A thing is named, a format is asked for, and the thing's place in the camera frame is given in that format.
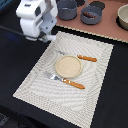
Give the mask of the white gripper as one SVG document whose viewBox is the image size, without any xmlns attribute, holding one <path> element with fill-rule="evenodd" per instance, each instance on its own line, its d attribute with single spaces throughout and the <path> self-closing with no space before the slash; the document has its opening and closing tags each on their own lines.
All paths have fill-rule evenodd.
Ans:
<svg viewBox="0 0 128 128">
<path fill-rule="evenodd" d="M 56 0 L 21 0 L 16 15 L 20 18 L 20 26 L 28 40 L 43 42 L 54 41 L 51 30 L 57 23 L 58 14 Z"/>
</svg>

